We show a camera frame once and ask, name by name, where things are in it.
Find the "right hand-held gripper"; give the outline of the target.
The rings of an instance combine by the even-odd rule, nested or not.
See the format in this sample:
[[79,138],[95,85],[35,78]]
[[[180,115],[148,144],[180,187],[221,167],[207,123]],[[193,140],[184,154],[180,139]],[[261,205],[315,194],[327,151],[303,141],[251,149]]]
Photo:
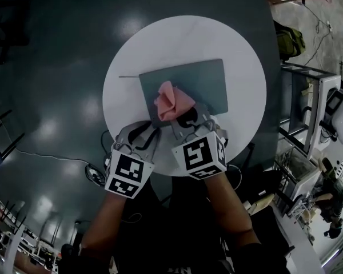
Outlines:
[[[225,136],[219,136],[221,130],[203,103],[193,107],[197,119],[177,118],[171,121],[171,128],[176,139],[182,143],[172,149],[180,169],[196,180],[202,180],[226,171]],[[200,124],[194,130],[194,124]]]

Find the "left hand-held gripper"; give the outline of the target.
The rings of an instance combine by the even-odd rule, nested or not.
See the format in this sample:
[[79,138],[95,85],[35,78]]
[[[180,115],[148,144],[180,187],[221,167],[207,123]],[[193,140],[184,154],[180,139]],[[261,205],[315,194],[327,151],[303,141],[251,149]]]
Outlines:
[[[160,128],[151,121],[139,121],[125,126],[115,138],[115,146],[134,147],[141,156],[153,156],[160,139]],[[155,165],[133,154],[112,150],[106,167],[104,189],[125,198],[134,199],[144,187]]]

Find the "pink cloth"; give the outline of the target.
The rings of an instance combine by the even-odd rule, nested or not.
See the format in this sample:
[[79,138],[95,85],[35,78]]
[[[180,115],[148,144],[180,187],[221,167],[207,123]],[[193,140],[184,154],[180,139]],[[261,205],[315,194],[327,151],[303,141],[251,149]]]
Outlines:
[[170,81],[163,82],[154,101],[160,121],[172,121],[188,112],[196,102]]

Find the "grey laptop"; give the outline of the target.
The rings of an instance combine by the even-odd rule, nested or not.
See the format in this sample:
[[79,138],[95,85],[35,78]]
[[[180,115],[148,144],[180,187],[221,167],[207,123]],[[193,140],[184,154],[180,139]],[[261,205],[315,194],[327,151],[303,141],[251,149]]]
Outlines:
[[146,104],[146,114],[135,118],[131,112],[123,112],[113,119],[119,131],[122,127],[140,120],[150,120],[154,128],[170,127],[170,123],[158,117],[154,101],[159,96],[161,85],[169,81],[195,102],[204,104],[210,115],[229,111],[225,70],[222,59],[210,59],[184,63],[170,67],[143,68],[137,72],[122,72],[123,79],[136,79],[141,85],[141,95]]

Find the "person's right forearm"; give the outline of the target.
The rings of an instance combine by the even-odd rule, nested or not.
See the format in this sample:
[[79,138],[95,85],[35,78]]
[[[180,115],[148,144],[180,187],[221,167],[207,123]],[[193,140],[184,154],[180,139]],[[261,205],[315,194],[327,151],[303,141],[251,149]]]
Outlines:
[[251,232],[252,222],[245,207],[225,173],[205,179],[209,200],[219,225],[229,234],[238,236]]

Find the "person's left forearm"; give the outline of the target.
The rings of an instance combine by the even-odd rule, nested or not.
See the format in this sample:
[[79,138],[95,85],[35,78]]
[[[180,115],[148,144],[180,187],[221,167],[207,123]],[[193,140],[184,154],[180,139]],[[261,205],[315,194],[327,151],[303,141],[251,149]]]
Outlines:
[[81,255],[109,261],[117,241],[126,198],[107,192],[81,242]]

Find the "white round table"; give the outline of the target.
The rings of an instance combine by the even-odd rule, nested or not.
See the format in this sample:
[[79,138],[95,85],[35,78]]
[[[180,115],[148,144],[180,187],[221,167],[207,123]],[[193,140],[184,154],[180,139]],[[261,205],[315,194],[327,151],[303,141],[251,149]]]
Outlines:
[[[234,159],[253,139],[262,122],[267,100],[266,78],[247,40],[231,27],[210,18],[183,15],[162,19],[140,30],[120,48],[103,86],[103,114],[110,134],[117,136],[123,129],[118,131],[113,124],[116,115],[131,112],[138,118],[146,114],[140,83],[136,79],[123,79],[122,72],[210,59],[223,60],[229,106],[228,112],[210,115],[210,119],[221,130],[219,136],[227,139],[226,161]],[[197,113],[192,107],[178,118],[194,121]],[[172,153],[184,138],[176,139],[171,121],[167,122],[170,127],[160,128],[152,159],[154,170],[166,176],[185,176]]]

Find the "black office chair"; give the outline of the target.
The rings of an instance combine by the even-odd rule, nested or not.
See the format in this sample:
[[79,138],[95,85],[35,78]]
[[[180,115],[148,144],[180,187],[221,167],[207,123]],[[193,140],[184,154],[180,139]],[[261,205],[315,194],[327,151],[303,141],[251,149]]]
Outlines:
[[250,205],[270,194],[275,194],[282,180],[280,171],[262,171],[260,168],[252,168],[243,174],[241,170],[230,166],[226,176],[240,201],[248,202]]

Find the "person's black t-shirt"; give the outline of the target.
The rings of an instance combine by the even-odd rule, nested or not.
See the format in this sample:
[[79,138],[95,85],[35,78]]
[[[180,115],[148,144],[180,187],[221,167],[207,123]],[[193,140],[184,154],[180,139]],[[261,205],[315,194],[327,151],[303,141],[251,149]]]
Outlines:
[[126,198],[109,261],[63,255],[59,274],[290,274],[283,254],[264,246],[252,229],[242,235],[219,225],[204,180],[179,178],[168,208],[150,185]]

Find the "gold square pad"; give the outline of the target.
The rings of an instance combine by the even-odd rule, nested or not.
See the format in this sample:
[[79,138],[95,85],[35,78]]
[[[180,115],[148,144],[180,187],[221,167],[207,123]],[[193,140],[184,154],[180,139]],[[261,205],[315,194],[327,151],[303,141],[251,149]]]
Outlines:
[[253,203],[251,205],[251,207],[248,209],[248,213],[250,216],[260,212],[261,210],[263,210],[264,208],[266,208],[267,206],[270,205],[270,203],[273,201],[274,199],[274,194],[270,194],[265,196],[264,198],[256,201],[255,203]]

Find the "green backpack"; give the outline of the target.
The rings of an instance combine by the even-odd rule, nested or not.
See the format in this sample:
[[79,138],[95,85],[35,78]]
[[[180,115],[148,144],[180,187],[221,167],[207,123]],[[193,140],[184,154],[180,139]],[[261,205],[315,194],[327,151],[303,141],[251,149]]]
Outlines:
[[274,21],[280,60],[287,61],[305,52],[306,44],[300,31]]

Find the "white desk with black frame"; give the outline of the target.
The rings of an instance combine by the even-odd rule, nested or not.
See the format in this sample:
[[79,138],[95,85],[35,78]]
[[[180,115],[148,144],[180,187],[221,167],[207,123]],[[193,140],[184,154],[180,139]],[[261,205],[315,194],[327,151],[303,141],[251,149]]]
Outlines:
[[331,72],[294,63],[281,64],[283,100],[280,133],[310,159],[330,143],[321,137],[326,102],[339,90],[341,77]]

